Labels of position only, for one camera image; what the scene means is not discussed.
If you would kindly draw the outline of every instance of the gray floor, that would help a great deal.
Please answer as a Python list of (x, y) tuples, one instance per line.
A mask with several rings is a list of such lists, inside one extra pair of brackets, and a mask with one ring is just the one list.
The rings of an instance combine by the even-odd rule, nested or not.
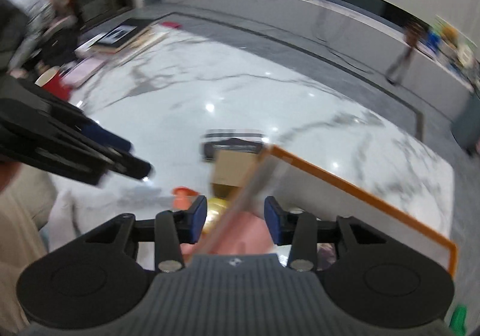
[(155, 4), (110, 20), (88, 31), (84, 38), (106, 31), (128, 17), (165, 15), (168, 16), (164, 20), (178, 22), (186, 31), (247, 50), (334, 88), (417, 136), (448, 161), (455, 172), (451, 238), (460, 249), (454, 305), (467, 305), (468, 332), (480, 326), (480, 229), (476, 226), (477, 218), (480, 221), (480, 159), (471, 159), (460, 149), (447, 118), (404, 88), (392, 87), (365, 64), (342, 58), (320, 42), (229, 15)]

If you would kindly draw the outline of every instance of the metal screw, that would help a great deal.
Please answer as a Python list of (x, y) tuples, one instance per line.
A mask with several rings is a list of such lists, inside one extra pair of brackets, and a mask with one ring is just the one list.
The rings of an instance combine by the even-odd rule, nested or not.
[(294, 208), (289, 211), (290, 214), (302, 214), (303, 210), (299, 208)]
[(298, 272), (310, 271), (313, 267), (312, 262), (304, 259), (296, 259), (290, 264), (290, 268)]
[(176, 260), (165, 260), (164, 262), (159, 263), (158, 269), (165, 273), (171, 273), (182, 269), (182, 265)]

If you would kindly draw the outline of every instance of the gray trash bin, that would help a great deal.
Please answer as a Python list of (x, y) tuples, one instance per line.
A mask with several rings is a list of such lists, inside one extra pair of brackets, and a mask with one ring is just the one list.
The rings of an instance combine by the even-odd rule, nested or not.
[(480, 139), (480, 97), (475, 90), (464, 111), (452, 122), (455, 141), (467, 152), (473, 152)]

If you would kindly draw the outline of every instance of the marble table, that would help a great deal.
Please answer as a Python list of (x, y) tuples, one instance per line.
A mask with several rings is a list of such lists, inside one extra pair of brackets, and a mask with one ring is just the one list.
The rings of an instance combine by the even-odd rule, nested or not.
[(246, 51), (171, 30), (131, 62), (102, 69), (71, 103), (155, 167), (143, 182), (109, 174), (100, 187), (55, 176), (57, 189), (74, 196), (81, 232), (124, 212), (153, 218), (177, 186), (211, 196), (202, 135), (248, 128), (450, 235), (447, 162), (346, 96)]

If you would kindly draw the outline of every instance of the green object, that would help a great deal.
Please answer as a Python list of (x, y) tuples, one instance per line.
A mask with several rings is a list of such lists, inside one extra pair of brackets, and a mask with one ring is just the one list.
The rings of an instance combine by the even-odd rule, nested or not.
[(458, 305), (452, 314), (452, 319), (450, 320), (450, 329), (457, 336), (466, 336), (466, 332), (467, 332), (465, 328), (465, 318), (467, 317), (466, 311), (467, 309), (465, 305)]

